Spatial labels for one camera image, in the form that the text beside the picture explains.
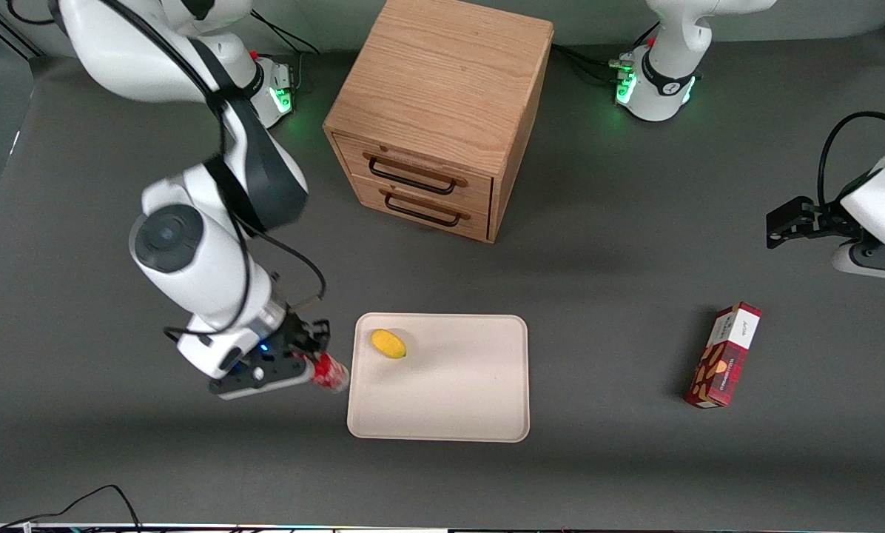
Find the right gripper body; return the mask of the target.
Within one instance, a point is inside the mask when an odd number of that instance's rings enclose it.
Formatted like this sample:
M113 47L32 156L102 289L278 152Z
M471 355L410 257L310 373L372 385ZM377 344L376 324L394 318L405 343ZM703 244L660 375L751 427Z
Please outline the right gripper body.
M286 322L286 307L266 307L251 320L217 333L198 316L186 325L197 335L182 334L178 350L186 361L210 378L225 378L236 364L270 362L283 357L281 327Z

